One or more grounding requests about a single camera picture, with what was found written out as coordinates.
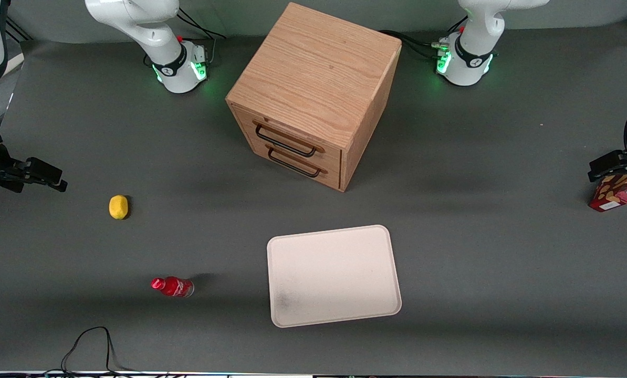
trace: white tray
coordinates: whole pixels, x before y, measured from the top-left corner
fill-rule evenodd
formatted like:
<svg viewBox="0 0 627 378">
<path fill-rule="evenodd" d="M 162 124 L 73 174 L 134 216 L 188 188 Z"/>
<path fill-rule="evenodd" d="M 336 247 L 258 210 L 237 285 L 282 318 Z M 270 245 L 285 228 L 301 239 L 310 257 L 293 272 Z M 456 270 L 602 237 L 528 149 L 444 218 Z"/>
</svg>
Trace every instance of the white tray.
<svg viewBox="0 0 627 378">
<path fill-rule="evenodd" d="M 390 234 L 381 225 L 277 236 L 267 260 L 277 327 L 390 316 L 402 307 Z"/>
</svg>

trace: wooden cabinet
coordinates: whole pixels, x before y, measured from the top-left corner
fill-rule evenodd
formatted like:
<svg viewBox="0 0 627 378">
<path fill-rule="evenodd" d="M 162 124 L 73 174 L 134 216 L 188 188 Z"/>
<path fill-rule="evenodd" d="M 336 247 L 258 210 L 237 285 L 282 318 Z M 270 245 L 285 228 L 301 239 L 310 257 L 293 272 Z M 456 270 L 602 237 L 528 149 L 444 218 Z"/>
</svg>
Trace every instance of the wooden cabinet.
<svg viewBox="0 0 627 378">
<path fill-rule="evenodd" d="M 257 155 L 343 192 L 386 106 L 400 47 L 290 3 L 225 100 Z"/>
</svg>

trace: red box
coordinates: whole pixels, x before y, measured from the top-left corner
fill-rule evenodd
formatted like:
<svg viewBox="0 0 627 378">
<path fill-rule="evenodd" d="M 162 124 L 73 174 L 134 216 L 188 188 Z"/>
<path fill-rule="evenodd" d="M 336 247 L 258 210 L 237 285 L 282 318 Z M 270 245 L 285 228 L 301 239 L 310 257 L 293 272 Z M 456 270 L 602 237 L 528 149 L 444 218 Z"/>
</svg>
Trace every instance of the red box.
<svg viewBox="0 0 627 378">
<path fill-rule="evenodd" d="M 627 174 L 609 175 L 602 179 L 589 206 L 595 211 L 603 212 L 625 204 L 627 204 Z"/>
</svg>

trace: black metal handle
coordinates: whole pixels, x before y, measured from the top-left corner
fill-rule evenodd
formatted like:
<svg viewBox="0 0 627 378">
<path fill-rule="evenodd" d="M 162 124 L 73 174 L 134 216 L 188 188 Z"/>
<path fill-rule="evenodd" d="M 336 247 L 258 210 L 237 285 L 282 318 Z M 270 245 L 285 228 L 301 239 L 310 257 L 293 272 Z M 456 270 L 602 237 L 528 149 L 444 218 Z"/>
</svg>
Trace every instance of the black metal handle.
<svg viewBox="0 0 627 378">
<path fill-rule="evenodd" d="M 316 172 L 315 172 L 315 173 L 310 174 L 309 172 L 306 172 L 305 170 L 302 170 L 302 169 L 300 169 L 300 168 L 298 168 L 298 167 L 295 167 L 295 166 L 294 166 L 294 165 L 292 165 L 292 164 L 286 163 L 285 161 L 283 161 L 283 160 L 281 160 L 281 159 L 277 159 L 277 158 L 273 157 L 273 156 L 271 155 L 271 153 L 273 153 L 273 152 L 274 152 L 274 149 L 273 149 L 273 148 L 270 148 L 270 149 L 269 149 L 269 152 L 267 153 L 267 156 L 268 156 L 268 157 L 269 157 L 272 161 L 276 161 L 276 162 L 277 162 L 277 163 L 279 163 L 280 165 L 283 165 L 283 166 L 284 166 L 284 167 L 286 167 L 286 168 L 290 168 L 291 170 L 294 170 L 294 171 L 295 171 L 295 172 L 297 172 L 298 174 L 303 174 L 303 175 L 305 175 L 306 177 L 311 177 L 312 179 L 315 179 L 315 177 L 318 177 L 318 175 L 320 174 L 320 171 L 321 171 L 321 169 L 320 169 L 320 168 L 316 169 Z"/>
<path fill-rule="evenodd" d="M 292 148 L 291 146 L 288 146 L 287 144 L 281 143 L 281 142 L 277 141 L 276 139 L 270 138 L 269 136 L 260 134 L 260 130 L 263 128 L 263 125 L 258 124 L 257 122 L 255 122 L 255 124 L 258 125 L 255 128 L 255 133 L 258 134 L 258 137 L 260 137 L 261 139 L 265 139 L 265 141 L 273 143 L 273 144 L 279 146 L 280 148 L 287 149 L 288 151 L 290 151 L 292 153 L 297 153 L 297 155 L 304 156 L 305 158 L 310 158 L 316 152 L 316 148 L 314 148 L 314 146 L 312 146 L 311 152 L 307 153 L 307 152 L 304 152 L 304 151 L 299 151 L 299 149 L 297 149 L 297 148 Z"/>
</svg>

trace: red bottle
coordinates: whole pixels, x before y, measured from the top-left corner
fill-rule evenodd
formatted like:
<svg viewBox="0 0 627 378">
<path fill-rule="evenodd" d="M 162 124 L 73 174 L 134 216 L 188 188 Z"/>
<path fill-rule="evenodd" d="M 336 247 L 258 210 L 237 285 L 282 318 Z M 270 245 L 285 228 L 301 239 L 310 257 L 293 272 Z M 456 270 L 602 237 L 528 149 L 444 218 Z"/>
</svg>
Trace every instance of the red bottle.
<svg viewBox="0 0 627 378">
<path fill-rule="evenodd" d="M 177 277 L 154 278 L 150 286 L 169 297 L 189 297 L 194 292 L 194 284 L 190 280 Z"/>
</svg>

